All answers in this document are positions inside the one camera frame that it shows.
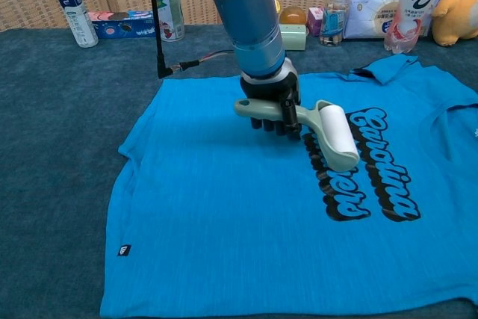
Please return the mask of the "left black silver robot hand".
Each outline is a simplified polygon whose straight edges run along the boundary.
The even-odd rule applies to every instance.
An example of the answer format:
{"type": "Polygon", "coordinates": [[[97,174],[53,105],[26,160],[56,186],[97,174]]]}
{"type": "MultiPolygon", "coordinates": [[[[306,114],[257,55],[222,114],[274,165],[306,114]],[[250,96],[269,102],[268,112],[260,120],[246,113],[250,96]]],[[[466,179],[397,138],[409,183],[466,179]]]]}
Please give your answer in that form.
{"type": "Polygon", "coordinates": [[[285,58],[270,77],[253,78],[242,72],[240,85],[247,98],[275,102],[281,108],[280,120],[252,118],[250,122],[254,129],[275,131],[278,136],[287,136],[292,141],[300,139],[302,126],[295,108],[301,104],[299,77],[290,58],[285,58]]]}

